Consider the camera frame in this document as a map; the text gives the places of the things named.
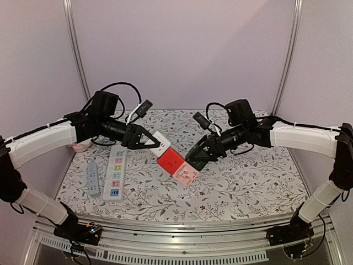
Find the red cube socket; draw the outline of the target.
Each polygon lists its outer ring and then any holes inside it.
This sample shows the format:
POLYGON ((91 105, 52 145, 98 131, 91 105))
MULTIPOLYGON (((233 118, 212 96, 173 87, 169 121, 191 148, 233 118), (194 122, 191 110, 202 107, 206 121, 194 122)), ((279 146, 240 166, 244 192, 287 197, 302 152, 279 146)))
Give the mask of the red cube socket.
POLYGON ((173 175, 184 162, 184 157, 171 147, 161 157, 157 158, 157 163, 170 175, 173 175))

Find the pink cube socket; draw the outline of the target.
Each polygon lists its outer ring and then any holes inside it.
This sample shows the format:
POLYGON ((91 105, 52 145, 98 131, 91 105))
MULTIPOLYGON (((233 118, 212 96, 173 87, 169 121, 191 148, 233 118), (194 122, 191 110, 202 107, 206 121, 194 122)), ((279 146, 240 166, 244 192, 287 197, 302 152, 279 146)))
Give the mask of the pink cube socket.
POLYGON ((199 171, 193 166, 184 162, 172 175, 174 179, 180 182, 182 185, 188 187, 195 178, 199 175, 199 171))

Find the left aluminium frame post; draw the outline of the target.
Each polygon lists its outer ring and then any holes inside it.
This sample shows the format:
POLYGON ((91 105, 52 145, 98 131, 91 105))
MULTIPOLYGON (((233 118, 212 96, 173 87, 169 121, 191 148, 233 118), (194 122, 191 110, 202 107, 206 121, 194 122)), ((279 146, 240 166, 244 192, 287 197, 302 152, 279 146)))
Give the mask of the left aluminium frame post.
POLYGON ((75 63, 76 70, 77 70, 78 79, 79 79, 79 82, 81 85, 83 97, 84 97, 85 101, 87 102, 90 99, 91 94, 90 94, 90 90, 88 87, 87 78, 85 75, 81 52, 79 49, 78 36, 77 36, 75 22, 74 22, 72 1, 63 0, 63 10, 64 10, 64 14, 65 14, 68 37, 69 37, 69 41, 71 44, 71 49, 72 49, 72 54, 73 54, 73 58, 74 58, 74 63, 75 63))

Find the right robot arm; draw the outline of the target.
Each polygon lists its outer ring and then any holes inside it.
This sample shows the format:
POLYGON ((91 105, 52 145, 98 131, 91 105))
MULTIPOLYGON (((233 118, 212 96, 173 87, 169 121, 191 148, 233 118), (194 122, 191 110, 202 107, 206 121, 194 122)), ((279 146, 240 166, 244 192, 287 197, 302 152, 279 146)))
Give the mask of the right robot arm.
POLYGON ((209 135, 203 136, 186 155, 196 169, 208 162, 225 158, 228 151, 241 144, 252 147, 285 147, 313 153, 333 160, 328 179, 295 211, 287 225, 274 226, 266 232, 271 246, 309 239, 314 235, 312 222, 343 194, 352 190, 352 125, 325 127, 290 122, 274 115, 255 116, 248 100, 239 99, 223 105, 230 129, 211 129, 209 115, 197 112, 193 118, 209 135))

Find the aluminium frame post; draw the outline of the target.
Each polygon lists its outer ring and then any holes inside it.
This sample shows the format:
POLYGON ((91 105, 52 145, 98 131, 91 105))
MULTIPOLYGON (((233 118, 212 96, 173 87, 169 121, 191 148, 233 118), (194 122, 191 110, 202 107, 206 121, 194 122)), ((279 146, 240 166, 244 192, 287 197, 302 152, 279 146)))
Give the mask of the aluminium frame post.
POLYGON ((295 0, 289 42, 288 42, 287 52, 285 56, 284 66, 280 76, 278 89, 271 109, 272 115, 278 114, 281 106, 281 102, 285 93, 286 83, 290 75, 290 69, 291 69, 293 57, 295 54, 296 43, 297 43, 297 38, 298 38, 298 33, 299 33, 299 28, 301 23, 302 9, 303 9, 303 0, 295 0))
POLYGON ((78 36, 77 36, 75 22, 74 22, 72 1, 63 0, 63 10, 64 10, 64 14, 65 14, 68 37, 69 37, 69 41, 71 44, 71 49, 72 49, 72 54, 73 54, 73 58, 74 58, 74 63, 75 63, 76 70, 77 70, 78 79, 79 79, 79 82, 81 85, 83 97, 84 97, 85 101, 87 102, 90 99, 91 94, 90 94, 90 90, 88 87, 87 78, 85 75, 81 52, 79 49, 78 36))

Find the right aluminium frame post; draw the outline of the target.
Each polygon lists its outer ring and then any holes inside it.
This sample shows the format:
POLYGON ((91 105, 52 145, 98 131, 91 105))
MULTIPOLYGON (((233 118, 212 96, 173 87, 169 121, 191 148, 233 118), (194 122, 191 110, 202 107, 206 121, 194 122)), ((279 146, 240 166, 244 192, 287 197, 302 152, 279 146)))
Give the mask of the right aluminium frame post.
POLYGON ((287 52, 285 56, 284 66, 280 76, 278 89, 271 109, 272 115, 278 114, 281 106, 281 102, 285 93, 286 83, 290 75, 290 69, 291 69, 293 57, 295 54, 296 43, 297 43, 297 38, 298 38, 298 33, 299 33, 299 28, 301 23, 302 9, 303 9, 303 0, 295 0, 289 42, 288 42, 287 52))

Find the white colourful power strip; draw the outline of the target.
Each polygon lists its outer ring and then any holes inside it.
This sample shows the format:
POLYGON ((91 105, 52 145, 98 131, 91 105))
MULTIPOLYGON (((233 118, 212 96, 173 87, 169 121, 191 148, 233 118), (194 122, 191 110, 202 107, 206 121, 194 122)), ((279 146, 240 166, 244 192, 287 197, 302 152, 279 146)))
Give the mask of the white colourful power strip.
POLYGON ((103 200, 105 202, 122 202, 126 161, 127 148, 112 146, 104 182, 103 200))

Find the pink round socket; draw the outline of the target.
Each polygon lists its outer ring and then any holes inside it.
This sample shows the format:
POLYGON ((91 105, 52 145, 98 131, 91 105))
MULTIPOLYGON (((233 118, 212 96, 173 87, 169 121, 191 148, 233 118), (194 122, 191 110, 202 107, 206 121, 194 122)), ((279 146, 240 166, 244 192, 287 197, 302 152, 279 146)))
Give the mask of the pink round socket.
POLYGON ((75 152, 85 152, 91 146, 91 139, 84 140, 79 143, 71 144, 69 147, 73 148, 75 152))

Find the grey-blue power strip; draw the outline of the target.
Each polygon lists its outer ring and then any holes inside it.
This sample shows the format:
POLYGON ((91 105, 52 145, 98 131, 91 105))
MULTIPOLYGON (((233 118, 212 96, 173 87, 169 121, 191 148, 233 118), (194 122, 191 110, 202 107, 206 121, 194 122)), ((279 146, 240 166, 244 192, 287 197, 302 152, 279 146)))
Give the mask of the grey-blue power strip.
POLYGON ((100 195, 98 166, 96 162, 91 162, 87 165, 87 185, 88 194, 92 198, 100 195))

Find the white cube socket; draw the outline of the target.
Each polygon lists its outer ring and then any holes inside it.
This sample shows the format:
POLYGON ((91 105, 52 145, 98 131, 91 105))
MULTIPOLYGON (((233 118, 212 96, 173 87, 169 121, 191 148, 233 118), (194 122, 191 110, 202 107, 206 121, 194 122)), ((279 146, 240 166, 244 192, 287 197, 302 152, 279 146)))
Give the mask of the white cube socket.
POLYGON ((156 157, 161 157, 170 148, 171 142, 159 131, 156 131, 153 136, 160 142, 160 145, 159 147, 151 148, 150 151, 156 157))

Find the dark green cube socket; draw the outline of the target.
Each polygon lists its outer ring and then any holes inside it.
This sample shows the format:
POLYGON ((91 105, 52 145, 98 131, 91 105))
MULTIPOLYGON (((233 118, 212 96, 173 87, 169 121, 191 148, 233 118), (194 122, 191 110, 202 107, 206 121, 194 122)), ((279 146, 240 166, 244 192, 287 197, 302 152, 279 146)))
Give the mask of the dark green cube socket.
POLYGON ((199 172, 201 172, 207 165, 207 161, 192 161, 187 159, 186 162, 199 172))

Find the floral table mat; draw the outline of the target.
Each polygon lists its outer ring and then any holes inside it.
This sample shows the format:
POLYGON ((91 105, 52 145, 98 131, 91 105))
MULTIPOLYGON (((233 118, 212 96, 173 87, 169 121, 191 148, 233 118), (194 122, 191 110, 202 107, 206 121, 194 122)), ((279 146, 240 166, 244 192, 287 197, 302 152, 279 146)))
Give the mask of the floral table mat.
POLYGON ((208 163, 184 186, 157 164, 148 150, 127 153, 123 200, 106 202, 88 193, 87 165, 98 165, 105 182, 109 140, 75 155, 56 200, 74 212, 104 218, 188 222, 251 219, 294 212, 308 193, 287 149, 239 146, 227 157, 208 163))

